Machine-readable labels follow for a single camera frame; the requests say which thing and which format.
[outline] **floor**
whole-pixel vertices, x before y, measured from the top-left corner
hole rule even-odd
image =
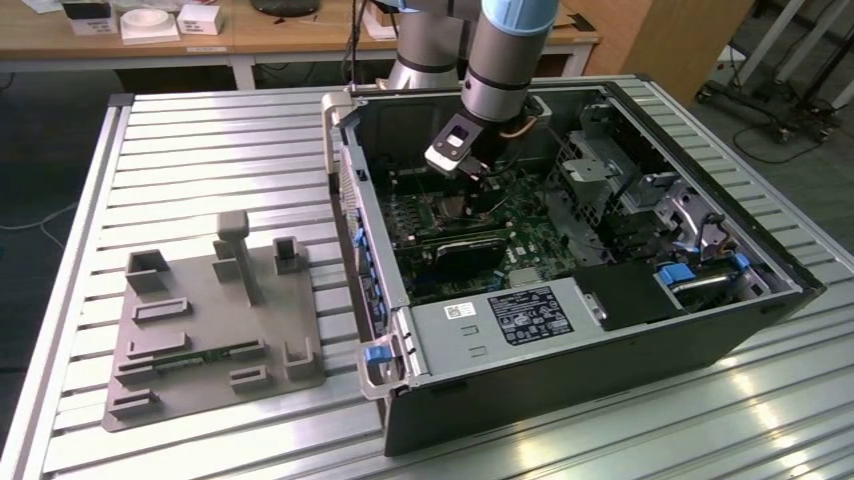
[[[735,36],[735,44],[746,50],[754,48],[772,20],[772,17],[748,19]],[[788,27],[767,57],[771,65],[802,33],[796,25]],[[819,45],[792,79],[795,88],[803,88],[832,49],[828,42]],[[371,65],[368,70],[372,72],[365,72],[365,76],[381,74],[387,68],[388,64]],[[838,94],[852,72],[854,55],[848,55],[822,91],[824,98]],[[315,68],[291,65],[266,67],[257,76],[261,88],[277,88],[333,85],[339,83],[340,73],[335,64],[319,64]],[[0,85],[4,82],[5,76],[0,76]],[[0,224],[20,225],[37,221],[76,200],[106,99],[110,94],[121,92],[122,84],[113,72],[18,74],[12,87],[0,92]],[[691,112],[730,143],[739,130],[764,121],[760,115],[724,98],[693,105]],[[843,129],[854,132],[854,109],[843,110],[840,118],[844,120]],[[752,155],[768,160],[784,158],[814,146],[804,139],[778,145],[760,130],[747,132],[740,140]],[[854,136],[836,132],[824,145],[784,165],[750,161],[848,250],[854,250],[852,151]],[[69,211],[46,224],[50,233],[62,241],[72,218],[73,211]],[[14,234],[0,232],[0,446],[60,258],[57,245],[37,228]]]

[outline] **blue latch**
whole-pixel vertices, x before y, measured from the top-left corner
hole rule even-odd
[[[673,283],[684,282],[685,280],[693,280],[696,278],[696,275],[693,275],[693,272],[684,263],[664,265],[657,273],[661,276],[664,285],[667,286],[672,285]]]
[[[393,358],[388,345],[376,345],[364,349],[364,363],[368,365],[388,363]]]
[[[743,253],[736,253],[732,257],[732,261],[735,262],[735,266],[740,271],[747,270],[747,267],[750,267],[750,259]]]
[[[356,230],[356,235],[352,237],[353,247],[357,247],[361,244],[363,238],[364,238],[364,228],[359,227],[359,230]]]

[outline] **warning label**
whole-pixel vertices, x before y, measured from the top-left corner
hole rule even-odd
[[[549,287],[489,298],[489,307],[511,345],[523,345],[572,331]]]

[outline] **aluminum extrusion table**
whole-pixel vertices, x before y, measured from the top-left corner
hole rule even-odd
[[[663,91],[612,78],[828,285],[795,318],[709,368],[385,458],[356,381],[323,170],[331,90],[137,96],[106,112],[0,478],[850,477],[852,258]],[[237,208],[250,212],[249,244],[295,235],[308,245],[327,382],[106,433],[125,255],[209,253],[216,213]]]

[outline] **gray plastic base plate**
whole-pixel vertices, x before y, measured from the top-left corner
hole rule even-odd
[[[288,245],[286,268],[273,246],[248,251],[261,291],[261,302],[249,306],[229,246],[216,243],[217,255],[192,259],[165,262],[156,250],[130,255],[106,431],[325,380],[304,247]]]

